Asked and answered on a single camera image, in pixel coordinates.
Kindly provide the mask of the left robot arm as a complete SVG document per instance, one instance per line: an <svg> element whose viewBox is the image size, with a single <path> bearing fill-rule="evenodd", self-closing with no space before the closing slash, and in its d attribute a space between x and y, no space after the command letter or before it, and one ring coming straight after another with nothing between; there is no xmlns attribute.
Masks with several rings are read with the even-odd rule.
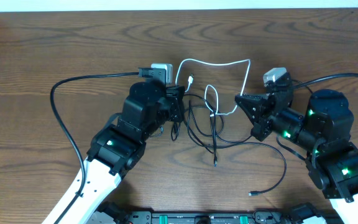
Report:
<svg viewBox="0 0 358 224"><path fill-rule="evenodd" d="M185 87L172 85L171 64L153 63L135 74L143 81L130 87L122 112L92 139L87 157L79 158L78 174L45 223L86 223L144 155L146 140L165 122L184 120Z"/></svg>

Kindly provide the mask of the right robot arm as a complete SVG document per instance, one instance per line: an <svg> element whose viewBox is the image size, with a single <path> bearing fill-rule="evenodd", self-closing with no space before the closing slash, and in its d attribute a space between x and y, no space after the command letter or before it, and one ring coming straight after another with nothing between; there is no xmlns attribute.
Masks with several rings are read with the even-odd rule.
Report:
<svg viewBox="0 0 358 224"><path fill-rule="evenodd" d="M291 105L294 90L335 78L338 73L293 84L290 73L274 68L263 75L264 94L236 95L235 102L249 118L251 136L263 141L271 133L306 151L308 175L343 223L358 223L358 148L350 141L354 115L343 93L322 89L311 94L305 114Z"/></svg>

